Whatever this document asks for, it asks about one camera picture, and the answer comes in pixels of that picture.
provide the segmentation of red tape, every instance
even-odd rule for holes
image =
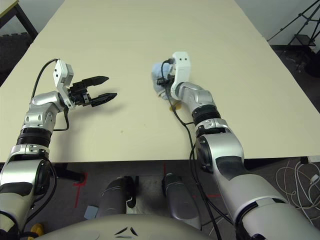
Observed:
[[[80,188],[82,188],[83,186],[86,185],[87,179],[88,179],[88,173],[85,172],[85,173],[84,173],[84,180],[83,180],[83,182],[74,183],[74,184],[73,184],[73,186],[76,186],[76,187],[77,187],[76,195],[75,195],[75,203],[74,203],[74,208],[75,208],[75,209],[78,207],[79,195],[80,195]]]

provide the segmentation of white wall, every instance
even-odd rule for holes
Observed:
[[[19,5],[39,33],[63,2],[64,0],[19,0]],[[23,32],[26,32],[25,28],[17,17],[13,17],[0,29],[0,36]]]
[[[281,27],[284,27],[299,13],[310,6],[315,0],[235,0],[247,15],[255,28],[263,37],[269,39]],[[54,15],[64,0],[20,0],[19,4],[35,29],[40,32],[49,19]],[[314,16],[319,18],[320,10]],[[286,45],[294,34],[301,28],[305,20],[301,17],[290,27],[277,35],[269,43],[272,45]],[[311,37],[315,23],[310,23],[302,31],[303,34]],[[11,19],[0,29],[0,36],[26,32],[16,17]],[[317,47],[320,50],[320,36],[316,39]]]
[[[235,0],[247,15],[255,28],[261,35],[269,39],[273,34],[278,32],[291,20],[298,16],[309,7],[315,0]],[[311,8],[305,15],[308,17],[315,6]],[[318,19],[320,10],[314,15],[314,19]],[[283,32],[279,33],[269,43],[272,45],[286,45],[292,37],[302,27],[306,20],[302,17],[297,19],[292,25],[287,27]],[[301,32],[311,37],[315,28],[315,23],[309,23]],[[320,49],[320,36],[316,39],[316,49]]]

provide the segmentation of yellow object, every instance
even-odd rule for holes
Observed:
[[[32,226],[30,232],[33,232],[33,233],[36,233],[40,236],[44,235],[45,234],[45,231],[44,231],[44,226],[40,223],[36,223],[35,225]],[[28,237],[28,240],[33,240],[34,238],[29,236]]]

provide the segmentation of table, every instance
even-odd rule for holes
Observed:
[[[233,0],[66,0],[0,88],[1,161],[52,58],[72,65],[73,82],[110,77],[88,88],[91,97],[118,93],[69,112],[70,129],[51,138],[52,162],[187,159],[187,133],[151,80],[153,64],[176,51],[188,52],[190,81],[211,91],[246,158],[320,155],[319,113]],[[53,69],[37,94],[55,89]],[[191,120],[186,107],[178,114]],[[56,128],[64,127],[60,113]]]
[[[2,28],[14,16],[18,18],[20,23],[24,26],[30,37],[34,40],[38,35],[24,11],[19,5],[19,0],[1,0],[0,2],[0,28]]]

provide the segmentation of wire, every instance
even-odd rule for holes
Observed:
[[[317,165],[315,165],[314,163],[309,163],[310,165],[313,165],[316,167],[317,171],[318,171],[318,174],[320,175],[320,169],[318,168]],[[317,183],[320,181],[320,178],[318,178],[315,182],[313,182],[311,180],[310,177],[308,177],[305,173],[303,173],[300,169],[301,167],[303,166],[303,164],[301,164],[300,162],[297,162],[295,167],[289,167],[289,161],[287,163],[287,165],[285,167],[280,167],[276,173],[275,173],[275,181],[276,181],[276,184],[278,186],[278,188],[285,193],[286,195],[286,198],[288,200],[288,202],[290,203],[290,200],[289,200],[289,197],[291,198],[291,201],[292,201],[292,204],[296,206],[297,209],[300,209],[302,210],[303,214],[305,215],[305,217],[310,221],[310,223],[313,225],[313,222],[312,220],[316,220],[318,218],[320,218],[320,216],[316,216],[316,217],[313,217],[313,218],[310,218],[306,212],[306,210],[309,210],[309,209],[312,209],[312,208],[315,208],[317,209],[318,211],[320,211],[320,208],[317,207],[319,204],[320,204],[320,195],[318,197],[316,197],[315,200],[312,200],[311,198],[311,189],[313,187],[316,187],[317,190],[320,192],[320,187],[317,185]],[[293,170],[294,172],[294,181],[295,181],[295,190],[293,190],[292,192],[288,192],[287,191],[287,185],[286,185],[286,175],[284,174],[283,175],[283,183],[284,183],[284,189],[280,186],[279,182],[278,182],[278,174],[281,170],[284,169],[284,173],[286,173],[287,170]],[[310,181],[310,186],[308,187],[308,190],[307,190],[307,193],[305,191],[305,188],[303,187],[302,185],[302,182],[301,182],[301,179],[300,179],[300,175],[304,176],[305,178],[307,178],[309,181]],[[311,205],[309,206],[303,206],[302,203],[301,203],[301,194],[300,194],[300,190],[299,190],[299,187],[301,188],[305,198],[311,203]],[[294,196],[297,197],[297,200],[298,200],[298,203],[296,203],[296,201],[294,200]]]
[[[54,59],[51,59],[50,61],[48,61],[40,70],[39,74],[38,74],[38,77],[36,78],[35,80],[35,83],[34,83],[34,86],[33,86],[33,91],[32,91],[32,94],[31,94],[31,100],[34,98],[35,94],[36,94],[36,90],[37,90],[37,86],[38,86],[38,83],[39,83],[39,80],[40,80],[40,77],[42,75],[42,73],[44,72],[44,70],[46,69],[46,67],[50,64],[50,63],[53,63],[53,62],[57,62],[58,59],[57,58],[54,58]]]
[[[220,218],[222,218],[222,216],[221,215],[219,215],[219,216],[217,216],[217,217],[215,217],[214,218],[214,220],[217,220],[217,219],[220,219]],[[208,224],[210,224],[210,223],[212,223],[212,221],[210,220],[210,221],[207,221],[207,222],[205,222],[204,224],[201,224],[201,227],[204,227],[204,226],[206,226],[206,225],[208,225]]]
[[[56,191],[56,188],[57,188],[57,173],[56,173],[56,170],[55,168],[52,166],[52,163],[50,163],[50,170],[52,172],[52,175],[53,175],[53,188],[52,188],[52,191],[49,195],[49,197],[45,200],[45,202],[33,213],[31,214],[27,219],[26,219],[26,222],[25,224],[27,224],[28,222],[30,222],[31,219],[33,219],[42,209],[45,208],[45,206],[48,204],[48,202],[52,199],[53,195],[55,194],[55,191]]]
[[[216,222],[216,224],[218,225],[218,223],[220,223],[222,220],[223,220],[223,218],[221,218],[220,220],[218,220],[218,221]],[[211,231],[209,232],[209,236],[212,234],[212,232],[213,232],[214,229],[215,229],[215,227],[213,226],[212,229],[211,229]]]
[[[7,218],[9,218],[13,222],[13,227],[16,226],[19,229],[17,220],[11,214],[9,214],[9,213],[7,213],[5,211],[1,211],[1,210],[0,210],[0,214],[2,214],[4,216],[6,216]]]
[[[209,203],[209,205],[210,205],[221,217],[223,217],[225,220],[227,220],[230,224],[233,225],[232,220],[231,220],[229,217],[227,217],[227,214],[224,214],[219,208],[217,208],[217,207],[210,201],[210,199],[209,199],[208,197],[206,198],[206,200],[207,200],[207,202]]]
[[[161,64],[161,76],[162,76],[162,79],[165,80],[165,76],[164,76],[164,70],[163,70],[163,66],[165,63],[168,63],[168,61],[163,61],[162,64]],[[165,94],[168,98],[168,101],[169,101],[169,104],[171,106],[171,109],[173,111],[173,114],[175,115],[175,117],[178,119],[178,121],[181,123],[181,125],[186,129],[187,133],[188,133],[188,137],[189,137],[189,141],[190,141],[190,146],[191,146],[191,151],[190,151],[190,155],[189,155],[189,166],[190,166],[190,171],[191,171],[191,175],[192,175],[192,178],[200,192],[200,195],[201,195],[201,198],[205,204],[205,207],[208,211],[208,214],[211,218],[211,221],[213,223],[213,227],[215,229],[215,233],[216,233],[216,237],[218,240],[221,240],[221,234],[220,234],[220,231],[219,231],[219,228],[218,228],[218,225],[216,223],[216,220],[211,212],[211,208],[208,204],[208,201],[207,201],[207,196],[204,192],[204,189],[201,185],[201,182],[199,180],[199,176],[198,176],[198,173],[197,173],[197,166],[196,166],[196,161],[195,161],[195,152],[194,152],[194,149],[196,147],[195,144],[193,144],[193,141],[192,141],[192,137],[191,137],[191,133],[190,133],[190,130],[189,128],[187,127],[187,124],[185,122],[183,122],[181,120],[181,118],[178,116],[177,114],[177,111],[176,111],[176,107],[172,104],[171,102],[171,99],[170,99],[170,95],[169,95],[169,91],[168,91],[168,86],[165,86],[164,87],[165,89]]]
[[[66,123],[66,128],[64,128],[64,129],[53,129],[53,131],[62,132],[62,131],[67,131],[69,129],[68,112],[69,112],[69,108],[65,107],[64,110],[63,110],[63,114],[64,114],[65,123]]]

